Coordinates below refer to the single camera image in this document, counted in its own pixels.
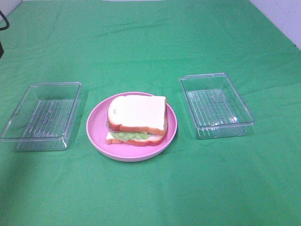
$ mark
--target green tablecloth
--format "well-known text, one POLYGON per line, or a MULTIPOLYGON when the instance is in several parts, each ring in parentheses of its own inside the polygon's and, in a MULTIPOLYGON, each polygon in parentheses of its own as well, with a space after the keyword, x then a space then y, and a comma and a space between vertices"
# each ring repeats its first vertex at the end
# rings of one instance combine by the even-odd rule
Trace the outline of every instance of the green tablecloth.
POLYGON ((0 128, 29 84, 80 81, 66 151, 0 144, 0 225, 301 225, 301 52, 247 0, 26 1, 0 33, 0 128), (247 136, 196 140, 179 77, 225 72, 255 117, 247 136), (86 135, 127 91, 164 95, 178 132, 126 163, 86 135))

